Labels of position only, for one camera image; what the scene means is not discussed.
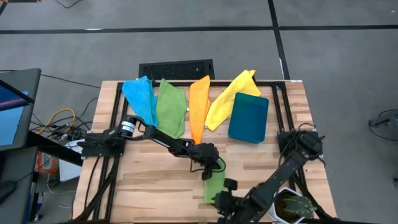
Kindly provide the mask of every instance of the yellow cable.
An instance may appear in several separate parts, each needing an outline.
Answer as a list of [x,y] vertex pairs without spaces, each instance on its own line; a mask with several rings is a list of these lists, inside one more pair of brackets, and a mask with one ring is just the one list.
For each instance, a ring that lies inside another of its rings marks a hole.
[[74,124],[75,120],[76,120],[75,112],[74,112],[72,109],[70,109],[70,108],[60,109],[60,110],[58,110],[57,112],[55,112],[55,113],[51,116],[51,118],[49,119],[49,121],[47,122],[47,124],[46,124],[40,131],[36,132],[36,134],[42,134],[42,132],[49,126],[49,124],[51,123],[51,121],[54,119],[54,117],[55,117],[57,114],[59,114],[59,113],[61,113],[61,112],[64,112],[64,111],[70,111],[70,112],[73,114],[73,119],[72,119],[72,121],[71,121],[71,123],[70,123],[68,129],[66,130],[66,133],[67,133],[67,132],[70,130],[70,126],[72,126],[72,125]]

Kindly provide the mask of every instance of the potted plant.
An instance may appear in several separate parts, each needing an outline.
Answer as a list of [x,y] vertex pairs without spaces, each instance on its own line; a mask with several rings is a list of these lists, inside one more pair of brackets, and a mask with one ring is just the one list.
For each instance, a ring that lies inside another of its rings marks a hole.
[[313,212],[316,209],[309,198],[284,187],[275,197],[269,215],[273,221],[297,224],[304,218],[313,218]]

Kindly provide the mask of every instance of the wooden tabletop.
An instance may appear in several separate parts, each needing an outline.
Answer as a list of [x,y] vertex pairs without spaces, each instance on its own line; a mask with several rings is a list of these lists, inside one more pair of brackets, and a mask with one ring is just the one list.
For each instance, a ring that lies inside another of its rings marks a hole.
[[[93,120],[94,133],[102,133],[109,128],[117,84],[117,81],[102,83]],[[303,83],[286,81],[286,87],[295,127],[305,122],[313,123]],[[185,96],[189,100],[189,87],[179,88],[185,90]],[[225,89],[226,86],[210,87],[209,99],[214,101]],[[206,129],[203,133],[202,142],[214,143],[225,160],[226,177],[238,181],[235,196],[245,196],[251,187],[267,180],[277,168],[279,147],[276,136],[279,126],[272,90],[268,86],[259,86],[259,89],[262,97],[269,100],[264,142],[252,144],[230,139],[229,120],[214,132]],[[123,99],[122,96],[118,120]],[[279,100],[286,122],[281,92]],[[130,106],[127,113],[134,114]],[[188,113],[185,117],[185,134],[181,138],[191,138]],[[74,217],[83,211],[88,179],[95,160],[96,158],[89,158],[83,163],[73,206]],[[89,201],[97,191],[101,165],[102,159],[95,169]],[[153,141],[127,142],[119,164],[111,222],[216,222],[220,217],[216,209],[203,203],[201,173],[190,173],[189,167],[189,159],[174,157],[166,148]],[[336,212],[323,164],[310,161],[305,165],[304,171],[309,191],[323,209],[335,217]],[[100,218],[104,217],[107,195],[106,192],[101,203]],[[265,215],[262,221],[269,222],[271,219],[269,215]]]

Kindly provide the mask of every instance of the teal container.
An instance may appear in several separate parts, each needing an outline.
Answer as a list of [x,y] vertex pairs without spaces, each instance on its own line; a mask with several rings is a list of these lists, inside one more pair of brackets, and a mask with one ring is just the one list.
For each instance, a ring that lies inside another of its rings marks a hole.
[[263,142],[266,138],[268,104],[266,98],[237,93],[228,136],[252,143]]

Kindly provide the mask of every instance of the green towel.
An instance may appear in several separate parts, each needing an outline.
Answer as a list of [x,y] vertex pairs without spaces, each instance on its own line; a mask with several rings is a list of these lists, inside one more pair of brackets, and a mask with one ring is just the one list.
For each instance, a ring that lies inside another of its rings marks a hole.
[[[224,169],[224,163],[217,161]],[[225,170],[223,172],[214,172],[210,179],[205,180],[205,203],[214,203],[214,197],[224,189]]]
[[158,129],[177,139],[185,130],[187,100],[183,90],[175,88],[164,78],[157,94],[156,115]]

